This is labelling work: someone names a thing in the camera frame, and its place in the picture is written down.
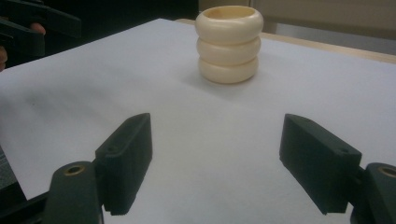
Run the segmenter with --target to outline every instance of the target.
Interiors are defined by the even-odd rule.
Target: white table
[[[193,26],[156,20],[0,76],[0,143],[27,198],[127,118],[151,114],[153,161],[106,223],[349,223],[323,216],[278,159],[285,113],[396,164],[396,64],[264,38],[258,74],[199,75]]]

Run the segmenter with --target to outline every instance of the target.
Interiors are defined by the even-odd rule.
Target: white tabletop
[[[5,70],[0,143],[27,198],[149,112],[153,161],[130,213],[106,223],[349,223],[323,216],[280,162],[283,118],[324,126],[362,167],[395,165],[396,64],[263,39],[258,74],[220,85],[199,75],[196,39],[156,20]]]

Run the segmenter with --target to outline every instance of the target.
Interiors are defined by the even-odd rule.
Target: ring stack
[[[262,26],[262,14],[251,7],[213,7],[202,12],[195,21],[202,76],[218,83],[237,83],[254,76]]]

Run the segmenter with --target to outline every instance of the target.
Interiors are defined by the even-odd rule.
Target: hand
[[[39,23],[32,23],[30,29],[35,30],[43,35],[46,34],[46,29]],[[3,46],[0,46],[0,72],[6,68],[6,61],[8,59],[7,52]]]

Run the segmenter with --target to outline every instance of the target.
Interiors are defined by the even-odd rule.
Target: stacked rings
[[[257,72],[262,14],[251,7],[213,7],[195,21],[201,74],[214,82],[236,83]]]

